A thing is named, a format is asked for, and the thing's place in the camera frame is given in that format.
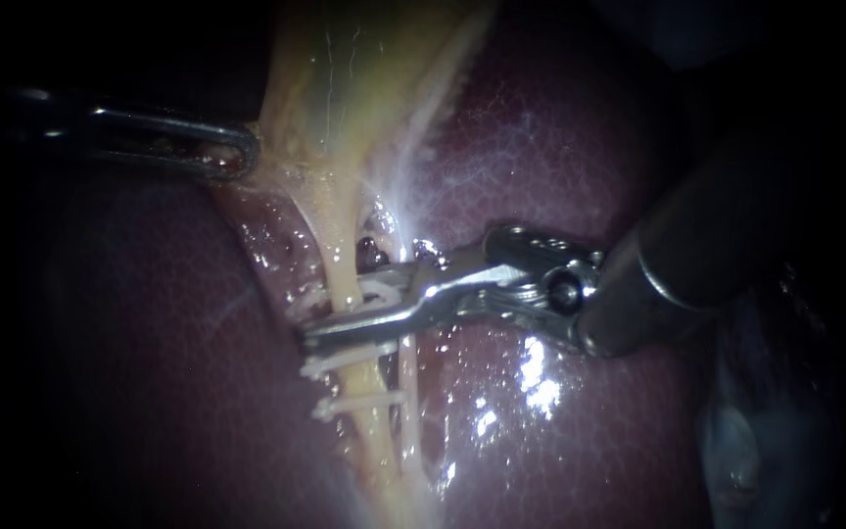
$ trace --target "dark background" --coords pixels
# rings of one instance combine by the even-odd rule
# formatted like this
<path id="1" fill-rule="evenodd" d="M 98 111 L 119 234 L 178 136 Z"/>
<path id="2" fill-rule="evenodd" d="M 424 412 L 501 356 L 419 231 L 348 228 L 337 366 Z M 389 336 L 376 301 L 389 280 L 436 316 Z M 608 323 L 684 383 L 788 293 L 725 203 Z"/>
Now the dark background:
<path id="1" fill-rule="evenodd" d="M 0 88 L 74 86 L 223 120 L 255 118 L 267 78 L 269 6 L 147 9 L 8 8 L 0 14 Z M 830 123 L 828 178 L 811 182 L 817 207 L 787 256 L 812 285 L 813 304 L 844 351 L 837 375 L 846 421 L 846 6 L 782 2 L 770 16 L 775 30 L 765 46 L 677 77 L 682 98 L 705 125 L 706 143 L 783 105 Z M 630 53 L 647 53 L 628 45 Z M 31 200 L 38 170 L 0 143 L 0 519 L 94 525 L 83 517 L 92 499 L 73 478 L 75 455 L 55 434 L 57 418 L 48 411 L 67 390 L 41 383 L 47 340 L 29 317 L 35 298 L 24 265 L 42 251 L 36 230 L 46 216 Z M 843 477 L 839 526 L 846 526 L 846 447 Z"/>

